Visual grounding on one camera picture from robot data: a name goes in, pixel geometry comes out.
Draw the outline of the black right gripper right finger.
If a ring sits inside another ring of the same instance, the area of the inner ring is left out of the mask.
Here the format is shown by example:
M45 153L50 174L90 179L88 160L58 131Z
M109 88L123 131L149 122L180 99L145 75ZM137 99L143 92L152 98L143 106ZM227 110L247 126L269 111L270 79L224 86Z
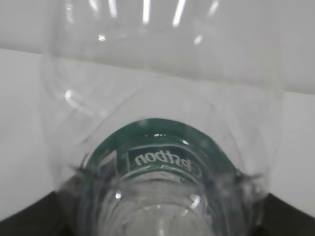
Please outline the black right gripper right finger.
M254 236L315 236L315 218L269 194Z

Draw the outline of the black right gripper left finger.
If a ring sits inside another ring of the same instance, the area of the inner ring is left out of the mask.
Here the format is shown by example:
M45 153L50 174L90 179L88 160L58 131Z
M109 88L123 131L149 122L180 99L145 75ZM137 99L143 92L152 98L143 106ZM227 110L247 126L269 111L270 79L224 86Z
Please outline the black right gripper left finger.
M2 236L72 236L57 195L51 192L22 211L0 221Z

